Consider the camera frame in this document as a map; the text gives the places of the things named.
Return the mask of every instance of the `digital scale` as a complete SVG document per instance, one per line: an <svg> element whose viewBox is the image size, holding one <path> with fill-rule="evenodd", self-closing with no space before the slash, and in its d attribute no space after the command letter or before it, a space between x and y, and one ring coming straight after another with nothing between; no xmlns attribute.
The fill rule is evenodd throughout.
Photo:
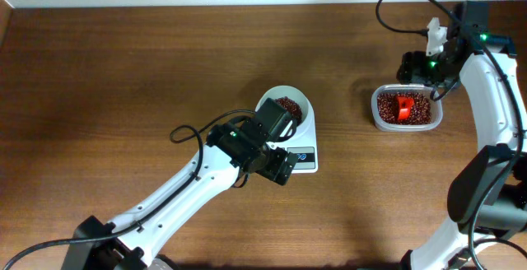
<svg viewBox="0 0 527 270"><path fill-rule="evenodd" d="M256 110L259 109L260 105L262 105L267 98L276 100L282 97L287 97L300 106L302 110L301 123L296 128L296 133L293 137L285 142L268 142L268 145L272 149L281 147L298 156L298 162L293 169L293 174L314 173L319 169L318 152L316 148L315 112L313 111L313 107L307 97L295 87L275 86L263 94L256 106Z"/></svg>

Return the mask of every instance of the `white bracket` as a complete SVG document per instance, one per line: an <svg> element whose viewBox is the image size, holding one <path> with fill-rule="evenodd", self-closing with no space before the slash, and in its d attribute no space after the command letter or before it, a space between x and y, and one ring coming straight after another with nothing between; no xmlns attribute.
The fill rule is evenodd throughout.
<svg viewBox="0 0 527 270"><path fill-rule="evenodd" d="M427 56L433 56L443 52L443 44L446 43L446 27L439 26L439 18L434 17L428 23Z"/></svg>

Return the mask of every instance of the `red scoop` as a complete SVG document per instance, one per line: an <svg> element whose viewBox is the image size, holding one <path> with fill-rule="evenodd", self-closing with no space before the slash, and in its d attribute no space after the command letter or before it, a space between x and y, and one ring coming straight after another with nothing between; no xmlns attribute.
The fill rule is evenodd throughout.
<svg viewBox="0 0 527 270"><path fill-rule="evenodd" d="M399 102L399 117L397 120L408 119L413 106L413 98L397 96L397 101Z"/></svg>

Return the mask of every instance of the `brown wooden surface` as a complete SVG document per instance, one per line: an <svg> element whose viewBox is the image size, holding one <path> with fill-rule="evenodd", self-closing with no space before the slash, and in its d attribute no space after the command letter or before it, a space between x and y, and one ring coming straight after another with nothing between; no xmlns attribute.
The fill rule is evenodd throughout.
<svg viewBox="0 0 527 270"><path fill-rule="evenodd" d="M173 145L182 123L254 108L276 85L315 109L319 171L285 187L258 176L220 194L161 251L180 263L253 266L397 262L447 216L446 193L476 154L463 89L434 131L383 133L371 94L395 83L404 52L426 40L383 29L373 4L15 10L0 53L0 263L68 237L91 214L108 220L153 192L196 152ZM510 35L527 91L527 4L493 3L490 26ZM401 28L438 14L387 4ZM527 236L513 239L527 248ZM65 247L19 269L56 269ZM511 249L490 268L525 268Z"/></svg>
<svg viewBox="0 0 527 270"><path fill-rule="evenodd" d="M2 47L3 36L6 34L10 16L11 6L5 0L0 0L0 47Z"/></svg>

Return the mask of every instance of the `wire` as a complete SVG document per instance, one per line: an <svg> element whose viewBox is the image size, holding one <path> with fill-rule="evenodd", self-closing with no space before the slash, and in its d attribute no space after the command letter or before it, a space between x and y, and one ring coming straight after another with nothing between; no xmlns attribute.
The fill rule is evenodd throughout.
<svg viewBox="0 0 527 270"><path fill-rule="evenodd" d="M480 245L480 244L486 244L486 243L489 243L489 242L496 242L496 243L499 243L499 244L509 245L513 249L516 249L517 251L519 251L520 254L522 254L525 258L527 258L527 251L525 251L525 249L522 249L519 245L517 245L517 244L515 244L513 242L510 242L509 240L502 240L502 239L498 239L498 238L491 238L491 239L486 239L486 240L478 240L478 241L474 242L474 246L478 247L478 245Z"/></svg>
<svg viewBox="0 0 527 270"><path fill-rule="evenodd" d="M445 90L439 94L439 96L434 97L437 92L437 86L434 86L434 89L430 92L430 99L434 102L442 100L454 87L459 83L459 77L456 77L452 82L445 88Z"/></svg>
<svg viewBox="0 0 527 270"><path fill-rule="evenodd" d="M156 208L154 208L151 212L146 214L141 220L134 222L131 226L128 228L121 230L116 233L112 233L107 236L101 236L96 238L69 238L69 239L61 239L61 240L51 240L46 241L40 244L35 244L27 249L22 250L20 253L16 254L14 257L12 257L4 266L3 270L10 269L17 261L19 261L21 258L24 258L26 255L34 253L37 250L40 249L46 249L48 247L57 246L57 245L70 245L70 244L85 244L85 243L100 243L108 240L112 240L115 238L118 238L122 235L125 235L129 232L132 232L133 230L136 230L142 226L143 223L150 220L153 216L155 216L163 207L165 207L170 201L172 201L178 194L181 193L186 187L189 186L189 184L192 183L193 180L195 180L198 177L198 173L201 169L201 165L203 163L203 140L199 136L198 130L193 128L189 125L181 125L178 128L176 128L173 133L177 133L179 130L187 128L190 129L192 132L194 132L194 136L198 139L199 144L199 154L198 154L198 164L196 165L195 171L190 175L190 178L187 179L177 190L175 190L167 199L165 199L160 205L158 205Z"/></svg>
<svg viewBox="0 0 527 270"><path fill-rule="evenodd" d="M391 27L389 26L388 24L386 24L382 19L380 19L380 14L379 14L379 8L380 8L380 4L382 3L383 0L379 0L379 2L377 2L377 5L375 6L375 15L377 16L377 21L384 27L386 28L387 30L391 30L393 32L399 32L399 33L409 33L409 34L416 34L416 35L422 35L422 36L428 36L428 29L424 29L424 30L400 30L400 29L397 29L397 28L394 28L394 27Z"/></svg>
<svg viewBox="0 0 527 270"><path fill-rule="evenodd" d="M483 207L483 204L488 198L488 195L496 186L497 183L505 179L512 171L512 167L515 165L515 163L518 161L521 155L521 150L523 149L524 145L524 130L523 130L523 124L521 121L521 115L520 115L520 107L518 106L518 101L516 100L514 96L514 92L512 90L511 84L507 80L507 75L503 72L500 65L498 64L497 60L492 56L492 53L488 50L488 48L483 45L475 36L472 35L470 31L466 29L466 26L461 22L458 18L456 18L450 11L448 11L445 6L440 4L436 0L427 0L434 4L436 7L441 9L453 22L455 22L457 25L459 25L459 28L461 29L461 33L469 37L477 46L481 47L483 52L487 55L487 57L490 59L492 65L496 69L498 75L501 78L501 83L506 88L507 95L511 99L512 109L514 110L515 119L516 119L516 125L518 127L518 146L516 147L516 152L513 155L512 159L507 163L507 165L503 168L503 170L500 171L499 175L488 185L488 187L483 192L483 196L479 200L476 210L474 211L474 214L471 217L470 223L469 223L469 252L470 257L473 260L473 263L476 265L476 268L479 270L484 270L483 265L479 262L478 256L476 255L476 251L474 249L474 232L476 231L476 220L478 219L478 214L481 211L481 208ZM382 0L379 0L377 3L377 8L382 2Z"/></svg>
<svg viewBox="0 0 527 270"><path fill-rule="evenodd" d="M239 189L239 188L243 188L243 187L247 184L247 182L249 181L249 175L250 175L250 174L246 173L246 174L244 175L244 180L243 180L243 181L241 182L241 184L238 185L238 186L236 185L236 183L238 182L238 180L240 180L240 178L236 179L236 182L233 183L232 188L238 188L238 189Z"/></svg>
<svg viewBox="0 0 527 270"><path fill-rule="evenodd" d="M244 122L244 121L246 121L248 119L250 119L250 116L240 115L240 116L237 116L237 117L234 117L234 118L230 119L229 123L232 123L232 124L236 125L236 124Z"/></svg>
<svg viewBox="0 0 527 270"><path fill-rule="evenodd" d="M222 115L220 115L219 117L215 118L214 120L212 120L210 123L208 123L207 125L203 126L203 128L199 129L198 130L198 134L194 133L193 135L189 136L189 137L185 137L185 138L182 138L182 139L179 139L179 140L176 140L174 139L174 134L177 132L177 129L174 129L174 131L172 131L170 133L170 141L173 142L173 143L182 143L182 142L186 142L188 141L189 139L192 139L193 137L196 137L196 135L199 135L200 133L202 133L203 131L207 130L207 128L211 127L215 122L219 121L220 119L223 119L225 118L226 116L228 115L231 115L231 114L236 114L236 113L248 113L248 114L256 114L255 111L251 110L251 109L234 109L234 110L231 110L231 111L228 111Z"/></svg>

